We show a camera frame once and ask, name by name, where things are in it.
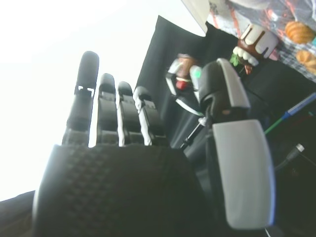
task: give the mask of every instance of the croissant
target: croissant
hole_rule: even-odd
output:
[[[298,21],[287,23],[285,33],[295,43],[308,43],[315,37],[315,32],[311,28]]]
[[[316,56],[304,50],[300,50],[296,54],[296,59],[303,64],[308,71],[316,75]]]

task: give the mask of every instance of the white background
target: white background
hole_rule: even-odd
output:
[[[61,143],[82,54],[99,55],[99,78],[110,73],[116,84],[124,80],[134,88],[157,21],[135,1],[3,4],[0,200],[37,188],[52,146]]]

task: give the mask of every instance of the red ball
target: red ball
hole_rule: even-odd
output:
[[[176,83],[176,87],[179,90],[184,90],[187,87],[187,85],[188,85],[188,83],[186,81],[183,81],[183,80],[178,80]]]

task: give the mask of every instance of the green light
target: green light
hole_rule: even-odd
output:
[[[195,72],[195,77],[196,77],[196,78],[199,78],[200,76],[201,76],[201,71],[196,71],[196,72]]]

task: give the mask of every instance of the brown toy food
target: brown toy food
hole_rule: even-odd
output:
[[[308,43],[315,38],[311,28],[298,21],[290,21],[285,26],[285,33],[295,43]]]
[[[316,75],[316,56],[308,51],[300,50],[296,54],[296,59],[303,64],[308,71]]]

